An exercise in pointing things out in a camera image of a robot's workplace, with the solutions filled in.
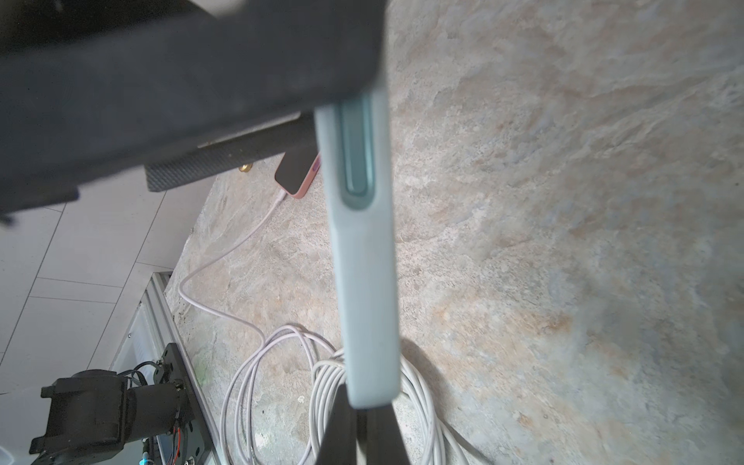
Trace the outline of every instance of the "white cable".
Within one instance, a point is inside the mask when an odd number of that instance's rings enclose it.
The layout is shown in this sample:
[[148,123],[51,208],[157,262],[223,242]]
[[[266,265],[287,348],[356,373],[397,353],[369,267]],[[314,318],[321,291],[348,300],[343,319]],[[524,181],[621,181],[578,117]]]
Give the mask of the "white cable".
[[[276,210],[276,207],[279,206],[285,196],[286,194],[282,190],[277,195],[277,198],[269,209],[269,212],[266,213],[264,218],[246,235],[246,237],[227,250],[227,252],[213,260],[209,260],[207,263],[191,272],[179,284],[179,294],[189,304],[211,313],[212,315],[244,324],[258,333],[259,337],[261,337],[259,348],[241,364],[233,375],[230,384],[228,385],[227,392],[225,393],[225,399],[222,401],[222,410],[219,416],[219,442],[230,465],[232,465],[234,461],[227,444],[227,411],[232,391],[235,388],[237,380],[244,371],[245,373],[243,375],[243,381],[240,383],[240,390],[237,395],[237,403],[235,407],[233,430],[235,436],[235,449],[237,450],[240,460],[245,465],[258,464],[258,459],[254,454],[254,437],[251,418],[253,390],[256,382],[256,374],[258,372],[258,365],[263,356],[266,355],[266,353],[275,345],[282,341],[286,341],[287,339],[299,339],[302,348],[305,351],[305,355],[307,356],[307,361],[311,370],[312,392],[310,394],[310,412],[308,414],[310,438],[307,441],[307,446],[305,447],[305,451],[302,454],[302,458],[298,462],[298,465],[304,465],[305,461],[310,456],[311,451],[313,457],[317,457],[318,452],[320,451],[323,432],[325,431],[330,418],[336,390],[340,384],[346,382],[346,369],[343,362],[344,350],[335,350],[333,346],[321,336],[303,330],[302,328],[296,327],[292,324],[285,324],[277,328],[268,338],[266,338],[263,332],[251,322],[236,317],[235,315],[230,315],[229,313],[220,312],[219,310],[208,307],[192,297],[189,297],[186,294],[186,291],[184,291],[185,284],[191,278],[200,273],[206,267],[224,258],[227,254],[240,247],[246,240],[253,236],[253,234],[263,226],[272,213],[274,213],[274,210]],[[332,354],[332,356],[329,359],[320,361],[316,360],[315,354],[310,349],[308,343],[309,340],[323,347],[329,354]],[[446,441],[455,453],[457,462],[467,465],[468,461],[465,458],[461,445],[455,439],[455,436],[449,428],[437,418],[434,409],[434,400],[432,399],[431,391],[429,390],[424,378],[422,378],[418,370],[411,365],[405,357],[400,358],[400,366],[403,394],[413,403],[421,429],[426,432],[426,443],[424,445],[423,457],[421,458],[420,463],[422,465],[444,465],[446,463],[446,453],[444,448],[444,443]],[[245,411],[245,416],[240,414],[241,410]],[[247,449],[244,449],[243,442],[240,440],[241,427],[245,434]]]

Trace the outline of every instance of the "marble-patterned surface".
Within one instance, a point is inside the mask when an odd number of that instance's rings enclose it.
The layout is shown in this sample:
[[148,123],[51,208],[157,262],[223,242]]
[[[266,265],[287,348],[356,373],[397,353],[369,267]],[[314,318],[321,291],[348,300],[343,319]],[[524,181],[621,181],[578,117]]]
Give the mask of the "marble-patterned surface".
[[[744,5],[392,0],[388,22],[403,346],[441,417],[494,464],[740,463]],[[264,215],[277,162],[217,178],[172,283]],[[321,183],[194,295],[340,346]],[[216,414],[257,337],[168,300]],[[266,463],[307,440],[304,363],[262,367]]]

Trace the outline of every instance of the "smartphone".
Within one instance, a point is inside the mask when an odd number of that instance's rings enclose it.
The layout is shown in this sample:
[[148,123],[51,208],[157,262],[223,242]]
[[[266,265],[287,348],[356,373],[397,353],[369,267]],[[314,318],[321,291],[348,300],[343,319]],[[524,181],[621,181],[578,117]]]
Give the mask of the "smartphone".
[[362,94],[315,109],[346,386],[354,408],[389,405],[400,394],[389,107],[380,66]]
[[305,197],[308,187],[321,168],[321,154],[315,147],[295,149],[284,153],[274,174],[274,180],[290,196]]

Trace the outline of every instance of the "black metal bracket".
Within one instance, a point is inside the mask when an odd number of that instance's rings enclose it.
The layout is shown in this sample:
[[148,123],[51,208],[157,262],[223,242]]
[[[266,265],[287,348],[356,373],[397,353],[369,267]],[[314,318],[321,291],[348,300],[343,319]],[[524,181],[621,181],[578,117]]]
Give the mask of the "black metal bracket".
[[[47,3],[55,14],[67,2]],[[112,8],[136,13],[141,3],[107,1]],[[182,10],[85,26],[94,33],[70,42],[5,49],[0,214],[71,198],[84,182],[343,100],[379,67],[385,0],[250,0],[220,19]]]
[[155,371],[153,379],[158,384],[175,383],[186,391],[188,399],[187,411],[179,412],[181,428],[181,451],[175,457],[173,465],[202,465],[214,450],[209,428],[204,413],[199,407],[192,380],[188,376],[179,346],[171,342],[165,347],[162,359],[163,368]]
[[357,445],[369,465],[409,465],[392,405],[357,410],[346,385],[333,400],[316,465],[356,465]]
[[193,150],[181,158],[145,165],[147,189],[173,189],[208,178],[243,164],[254,163],[278,153],[296,150],[318,152],[315,119],[311,112],[277,126]]

